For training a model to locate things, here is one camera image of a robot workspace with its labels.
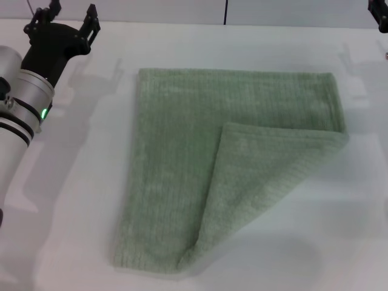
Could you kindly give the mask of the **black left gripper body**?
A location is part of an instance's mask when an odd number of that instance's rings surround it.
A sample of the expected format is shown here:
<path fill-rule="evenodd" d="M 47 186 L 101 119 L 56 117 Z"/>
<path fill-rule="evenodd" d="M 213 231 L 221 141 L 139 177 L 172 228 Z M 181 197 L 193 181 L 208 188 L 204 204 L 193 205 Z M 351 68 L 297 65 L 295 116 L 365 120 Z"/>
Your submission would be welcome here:
<path fill-rule="evenodd" d="M 21 68 L 38 74 L 52 86 L 57 84 L 71 58 L 91 51 L 79 36 L 79 30 L 65 24 L 40 25 L 37 31 L 27 35 L 30 48 Z"/>

